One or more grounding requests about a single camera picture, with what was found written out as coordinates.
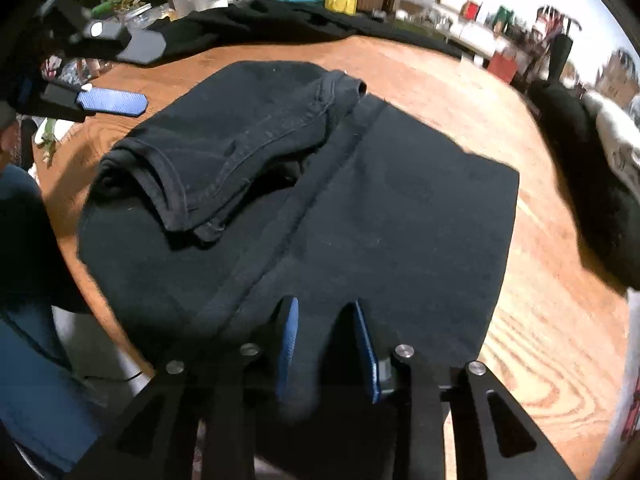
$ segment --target blue textured pad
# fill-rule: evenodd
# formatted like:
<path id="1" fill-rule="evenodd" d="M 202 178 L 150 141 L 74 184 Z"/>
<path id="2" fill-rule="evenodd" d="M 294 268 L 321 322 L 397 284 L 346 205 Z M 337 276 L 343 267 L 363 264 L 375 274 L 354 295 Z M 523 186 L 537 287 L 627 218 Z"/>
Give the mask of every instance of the blue textured pad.
<path id="1" fill-rule="evenodd" d="M 88 112 L 127 117 L 139 117 L 146 111 L 148 104 L 144 94 L 108 88 L 92 88 L 88 92 L 80 92 L 76 101 Z"/>

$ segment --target wooden table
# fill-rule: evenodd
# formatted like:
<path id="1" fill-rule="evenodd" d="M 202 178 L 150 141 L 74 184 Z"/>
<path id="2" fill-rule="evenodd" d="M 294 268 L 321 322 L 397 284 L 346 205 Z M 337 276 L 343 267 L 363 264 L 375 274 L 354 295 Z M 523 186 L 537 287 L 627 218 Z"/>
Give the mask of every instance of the wooden table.
<path id="1" fill-rule="evenodd" d="M 100 115 L 74 126 L 48 169 L 37 150 L 35 155 L 62 253 L 111 338 L 150 369 L 76 256 L 76 222 L 97 161 L 137 123 L 243 59 L 309 60 L 345 70 L 363 78 L 373 94 L 443 131 L 466 150 L 520 171 L 504 285 L 480 357 L 577 477 L 587 478 L 622 380 L 628 318 L 621 287 L 591 270 L 604 275 L 587 248 L 581 248 L 580 256 L 561 181 L 520 95 L 471 63 L 436 52 L 358 37 L 316 45 L 233 46 L 153 69 L 119 66 L 98 79 L 98 86 L 145 93 L 146 114 L 138 119 Z"/>

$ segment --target person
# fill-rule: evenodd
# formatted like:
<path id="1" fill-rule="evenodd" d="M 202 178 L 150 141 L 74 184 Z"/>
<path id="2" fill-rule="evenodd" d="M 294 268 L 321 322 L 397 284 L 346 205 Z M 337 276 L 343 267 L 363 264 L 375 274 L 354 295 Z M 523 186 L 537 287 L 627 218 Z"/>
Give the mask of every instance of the person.
<path id="1" fill-rule="evenodd" d="M 0 420 L 45 478 L 61 478 L 106 424 L 74 377 L 52 305 L 89 312 L 42 201 L 24 170 L 9 164 L 18 124 L 0 129 Z"/>

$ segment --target person's leg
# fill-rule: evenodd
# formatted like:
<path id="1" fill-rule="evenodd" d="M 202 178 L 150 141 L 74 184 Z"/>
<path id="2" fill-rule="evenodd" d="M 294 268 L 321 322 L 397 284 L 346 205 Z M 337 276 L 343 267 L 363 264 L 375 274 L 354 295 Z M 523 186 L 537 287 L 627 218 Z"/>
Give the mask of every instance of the person's leg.
<path id="1" fill-rule="evenodd" d="M 0 419 L 23 448 L 70 470 L 102 431 L 72 377 L 51 305 L 86 309 L 23 170 L 0 173 Z"/>

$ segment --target wood grain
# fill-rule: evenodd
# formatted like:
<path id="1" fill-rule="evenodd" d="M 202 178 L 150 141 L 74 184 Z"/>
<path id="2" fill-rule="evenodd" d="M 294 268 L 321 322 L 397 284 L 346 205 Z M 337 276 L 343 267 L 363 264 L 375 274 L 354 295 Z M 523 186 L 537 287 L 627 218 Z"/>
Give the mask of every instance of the wood grain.
<path id="1" fill-rule="evenodd" d="M 149 110 L 139 119 L 89 118 L 74 127 L 50 168 L 38 154 L 36 160 L 60 248 L 111 338 L 149 370 L 76 256 L 76 224 L 97 161 L 135 124 L 243 59 L 308 60 L 344 70 L 464 149 L 520 172 L 504 285 L 480 357 L 577 477 L 587 478 L 622 380 L 628 329 L 622 287 L 577 235 L 562 179 L 519 94 L 488 72 L 436 52 L 358 37 L 316 45 L 234 46 L 153 69 L 117 67 L 100 78 L 99 86 L 144 92 Z"/>

